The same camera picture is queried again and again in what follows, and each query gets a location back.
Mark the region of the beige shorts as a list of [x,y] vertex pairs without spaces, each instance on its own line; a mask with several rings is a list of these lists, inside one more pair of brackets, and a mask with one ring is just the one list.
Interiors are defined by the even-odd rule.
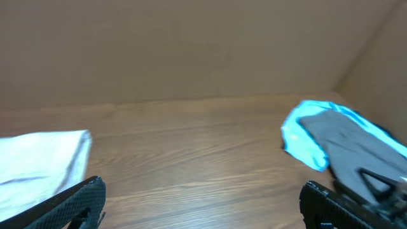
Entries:
[[88,130],[35,132],[1,138],[1,221],[85,179]]

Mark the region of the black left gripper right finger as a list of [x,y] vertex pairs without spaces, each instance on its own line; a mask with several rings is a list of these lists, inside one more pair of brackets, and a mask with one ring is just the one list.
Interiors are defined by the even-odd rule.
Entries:
[[301,190],[300,212],[307,229],[403,229],[315,181]]

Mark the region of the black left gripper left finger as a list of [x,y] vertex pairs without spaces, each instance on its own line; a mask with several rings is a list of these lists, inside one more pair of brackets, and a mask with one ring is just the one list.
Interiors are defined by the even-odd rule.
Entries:
[[98,229],[106,213],[106,185],[92,176],[1,222],[1,229]]

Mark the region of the light blue shirt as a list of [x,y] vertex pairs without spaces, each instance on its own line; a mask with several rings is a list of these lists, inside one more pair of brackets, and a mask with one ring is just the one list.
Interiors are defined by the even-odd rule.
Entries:
[[322,172],[329,166],[327,154],[300,125],[299,119],[315,116],[329,109],[339,112],[356,122],[364,131],[382,140],[401,155],[406,156],[406,146],[397,142],[387,131],[371,123],[352,109],[331,101],[303,100],[291,110],[280,131],[284,146],[282,149],[313,170]]

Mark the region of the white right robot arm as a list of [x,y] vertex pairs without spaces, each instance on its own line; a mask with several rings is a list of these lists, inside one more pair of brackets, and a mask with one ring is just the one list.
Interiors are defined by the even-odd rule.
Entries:
[[[397,226],[406,228],[406,181],[396,181],[363,168],[358,169],[357,173],[365,187],[367,187],[368,192],[377,201],[377,204],[368,202],[365,198],[337,180],[333,181],[335,190],[341,196],[367,208],[382,218],[395,223]],[[379,190],[375,188],[368,177],[372,177],[374,180],[385,184],[387,189]]]

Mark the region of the grey garment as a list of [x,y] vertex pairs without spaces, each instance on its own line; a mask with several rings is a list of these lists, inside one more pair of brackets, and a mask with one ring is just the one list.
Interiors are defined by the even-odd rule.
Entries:
[[368,202],[377,203],[359,169],[396,181],[406,177],[406,158],[347,116],[327,110],[300,118],[300,123],[327,154],[337,180]]

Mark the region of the cardboard backdrop panel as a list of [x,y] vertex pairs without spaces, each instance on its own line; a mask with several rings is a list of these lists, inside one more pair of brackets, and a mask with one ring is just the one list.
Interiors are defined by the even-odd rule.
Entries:
[[113,131],[130,104],[339,101],[398,1],[2,1],[1,135]]

